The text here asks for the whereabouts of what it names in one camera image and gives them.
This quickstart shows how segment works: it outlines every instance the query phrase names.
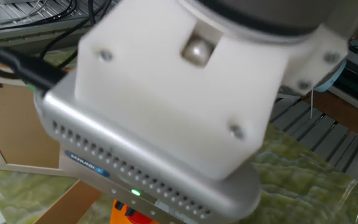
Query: orange object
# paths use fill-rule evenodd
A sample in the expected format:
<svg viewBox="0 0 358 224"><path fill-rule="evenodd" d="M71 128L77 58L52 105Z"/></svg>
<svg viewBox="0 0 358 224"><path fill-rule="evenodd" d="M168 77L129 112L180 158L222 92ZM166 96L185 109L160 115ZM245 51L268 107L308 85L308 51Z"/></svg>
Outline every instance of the orange object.
<svg viewBox="0 0 358 224"><path fill-rule="evenodd" d="M114 204L112 206L110 224L158 224L156 221L153 221L139 212L136 212L135 215L130 217L133 221L131 222L128 217L125 216L127 212L128 206L124 205L121 211L114 208L117 200L114 200Z"/></svg>

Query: green led light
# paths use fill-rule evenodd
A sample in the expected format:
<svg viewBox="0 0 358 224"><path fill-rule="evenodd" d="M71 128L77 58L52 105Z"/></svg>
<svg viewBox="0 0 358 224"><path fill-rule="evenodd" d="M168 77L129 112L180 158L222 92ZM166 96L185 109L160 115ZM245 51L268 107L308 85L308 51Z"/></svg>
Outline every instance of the green led light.
<svg viewBox="0 0 358 224"><path fill-rule="evenodd" d="M135 189L132 189L131 192L132 192L132 194L134 194L136 196L140 196L140 192Z"/></svg>

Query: metal grid shelf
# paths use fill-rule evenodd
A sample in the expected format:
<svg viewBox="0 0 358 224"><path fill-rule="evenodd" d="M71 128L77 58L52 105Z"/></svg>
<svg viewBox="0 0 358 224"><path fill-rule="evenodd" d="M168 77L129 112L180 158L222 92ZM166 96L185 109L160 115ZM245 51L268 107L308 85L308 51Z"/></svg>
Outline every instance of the metal grid shelf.
<svg viewBox="0 0 358 224"><path fill-rule="evenodd" d="M14 28L15 26L21 24L30 24L41 19L55 16L67 8L70 0L48 0L46 5L35 15L17 22L0 25L0 28L10 27L10 29L0 30L0 45L3 47L12 47L13 49L20 50L27 54L39 53L52 39L56 38L67 29L77 25L77 23L88 17L88 1L74 1L77 1L77 7L73 13L58 22L51 22L38 26ZM109 9L112 9L118 2L118 0L94 0L94 9L102 5L104 1L111 1ZM25 16L33 9L36 3L37 1L0 4L0 21ZM44 0L40 1L38 7L40 7L43 3ZM85 25L83 28L64 38L61 42L54 46L53 49L77 45L78 39L89 28L89 25Z"/></svg>
<svg viewBox="0 0 358 224"><path fill-rule="evenodd" d="M94 0L93 7L96 9L102 3L103 0ZM27 15L35 6L37 1L34 2L24 2L24 3L14 3L14 4L0 4L0 21L6 19L14 19L18 17L22 17ZM37 6L37 9L44 3L44 1L40 1ZM41 19L45 19L51 16L55 16L58 13L64 11L67 6L69 5L69 0L48 0L46 5L41 9L38 13L33 16L30 16L24 20L13 22L11 24L6 25L9 26L16 26L18 24L27 24L34 21L38 21ZM77 0L77 8L75 11L70 14L68 17L62 19L63 21L72 20L72 19L79 19L79 18L86 18L88 16L88 3L86 0Z"/></svg>
<svg viewBox="0 0 358 224"><path fill-rule="evenodd" d="M358 135L301 100L278 99L270 122L358 180Z"/></svg>

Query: blue object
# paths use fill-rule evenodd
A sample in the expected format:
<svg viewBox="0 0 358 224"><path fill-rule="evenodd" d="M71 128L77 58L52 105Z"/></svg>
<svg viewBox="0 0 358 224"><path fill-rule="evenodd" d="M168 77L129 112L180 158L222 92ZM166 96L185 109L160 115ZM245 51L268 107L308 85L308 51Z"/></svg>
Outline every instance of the blue object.
<svg viewBox="0 0 358 224"><path fill-rule="evenodd" d="M100 168L100 167L98 167L98 166L96 166L96 165L94 165L94 164L92 164L92 163L86 161L85 159L83 159L83 158L77 156L76 154L74 154L74 153L72 153L72 152L70 152L70 151L65 151L65 154L66 154L66 156L68 156L70 159L72 159L72 160L74 160L74 161L80 163L81 165L83 165L83 166L85 166L85 167L87 167L87 168L89 168L89 169L91 169L91 170L97 172L98 174L102 175L103 177L110 177L110 173L109 173L109 172L107 172L107 171L105 171L104 169L102 169L102 168Z"/></svg>
<svg viewBox="0 0 358 224"><path fill-rule="evenodd" d="M314 88L314 90L320 93L327 91L329 87L331 87L334 84L334 82L339 78L339 76L342 74L343 70L345 69L345 66L346 66L346 60L343 60L342 64L336 70L334 75L319 87Z"/></svg>
<svg viewBox="0 0 358 224"><path fill-rule="evenodd" d="M121 209L123 208L124 204L117 201L116 204L114 205L114 208L121 211Z"/></svg>

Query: white sticker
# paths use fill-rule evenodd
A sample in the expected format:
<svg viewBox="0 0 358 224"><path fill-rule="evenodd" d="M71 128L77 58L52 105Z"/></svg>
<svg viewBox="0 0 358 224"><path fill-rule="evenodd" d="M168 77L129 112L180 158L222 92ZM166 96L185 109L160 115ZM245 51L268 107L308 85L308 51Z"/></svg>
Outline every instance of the white sticker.
<svg viewBox="0 0 358 224"><path fill-rule="evenodd" d="M191 218L187 217L186 215L175 211L174 209L170 208L169 205L166 203L161 202L160 200L157 200L154 204L159 209L163 210L164 212L169 213L171 216L179 219L180 221L187 223L187 224L198 224L198 222L192 220Z"/></svg>

